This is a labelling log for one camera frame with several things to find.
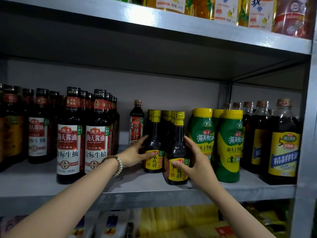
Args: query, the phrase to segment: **finger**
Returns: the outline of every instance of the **finger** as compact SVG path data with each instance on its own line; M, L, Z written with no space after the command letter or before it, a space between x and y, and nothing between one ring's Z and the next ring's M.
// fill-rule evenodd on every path
M137 149L139 149L141 147L141 145L143 144L143 142L148 138L148 135L143 136L142 138L140 138L137 142L135 142L133 144L133 146L137 147Z
M182 162L179 162L179 161L171 161L171 164L176 166L177 168L180 168L188 176L190 176L191 168L189 168L187 165L185 165L185 164L183 164Z
M185 138L185 142L186 142L187 146L191 149L193 154L197 155L197 154L201 153L199 147L197 146L197 144L195 144L195 142L193 140L191 140L187 136L184 136L184 138Z
M145 153L145 154L140 155L140 158L141 158L141 160L146 160L146 159L152 158L155 155L156 155L155 152Z

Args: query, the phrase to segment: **haitian logo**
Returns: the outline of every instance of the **haitian logo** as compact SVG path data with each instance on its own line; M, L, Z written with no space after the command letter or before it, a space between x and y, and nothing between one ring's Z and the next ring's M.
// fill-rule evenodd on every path
M293 134L287 134L283 136L283 140L285 142L295 142L296 141L296 136Z
M237 123L237 128L243 128L243 124L241 121Z
M204 121L204 126L205 127L211 127L211 120L206 120L206 121Z

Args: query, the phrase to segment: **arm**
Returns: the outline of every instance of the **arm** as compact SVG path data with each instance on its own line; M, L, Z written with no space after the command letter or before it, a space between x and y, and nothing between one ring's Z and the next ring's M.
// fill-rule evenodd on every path
M153 156L151 153L138 154L146 138L147 136L141 138L135 145L117 155L124 167L133 166ZM106 160L22 220L5 238L68 237L118 169L116 159Z
M218 207L226 221L240 238L268 238L275 236L269 232L256 218L240 205L219 183L208 161L198 146L185 136L187 146L192 150L196 162L189 168L181 162L173 161L173 165L181 168L198 187Z

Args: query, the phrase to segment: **shelf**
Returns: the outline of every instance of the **shelf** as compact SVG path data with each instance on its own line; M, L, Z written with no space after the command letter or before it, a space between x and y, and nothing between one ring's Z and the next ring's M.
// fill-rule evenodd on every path
M0 0L11 57L231 81L302 63L311 41L114 0Z
M61 192L67 185L56 183L56 160L31 165L27 161L0 173L0 216L29 214ZM270 186L246 170L238 183L222 183L238 201L293 198L295 185ZM146 174L141 165L124 169L110 180L90 210L206 204L211 201L191 181L168 185L162 173Z

